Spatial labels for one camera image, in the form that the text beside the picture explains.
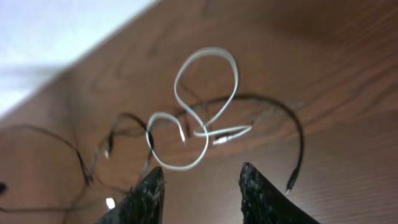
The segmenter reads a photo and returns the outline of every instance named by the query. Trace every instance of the wooden table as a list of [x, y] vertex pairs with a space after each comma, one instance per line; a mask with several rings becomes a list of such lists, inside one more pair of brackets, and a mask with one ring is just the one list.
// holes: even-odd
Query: wooden table
[[[89, 163], [119, 112], [147, 121], [155, 111], [179, 110], [172, 86], [183, 61], [199, 48], [222, 47], [239, 64], [240, 93], [277, 98], [304, 124], [305, 157], [288, 198], [321, 223], [395, 223], [397, 38], [396, 1], [163, 1], [1, 127], [29, 123], [49, 129], [76, 144]], [[196, 94], [180, 89], [189, 104], [230, 94], [233, 86], [228, 63], [211, 57], [193, 63], [182, 82]], [[253, 116], [259, 119], [249, 134], [211, 148], [194, 169], [165, 170], [164, 223], [241, 223], [243, 161], [284, 189], [298, 156], [289, 117], [271, 106], [233, 103], [213, 127], [247, 124]], [[157, 151], [167, 162], [186, 164], [199, 155], [203, 140], [190, 138], [184, 147], [176, 130], [170, 125], [154, 131]], [[117, 138], [115, 144], [110, 160], [101, 156], [97, 173], [103, 182], [128, 189], [144, 163], [146, 141]], [[0, 177], [9, 185], [1, 207], [67, 207], [79, 195], [78, 159], [63, 144], [29, 130], [5, 129], [0, 148]], [[99, 203], [69, 214], [67, 222], [93, 223], [106, 212], [102, 198], [115, 193], [100, 185], [88, 189], [78, 204]], [[0, 223], [63, 218], [63, 213], [0, 213]]]

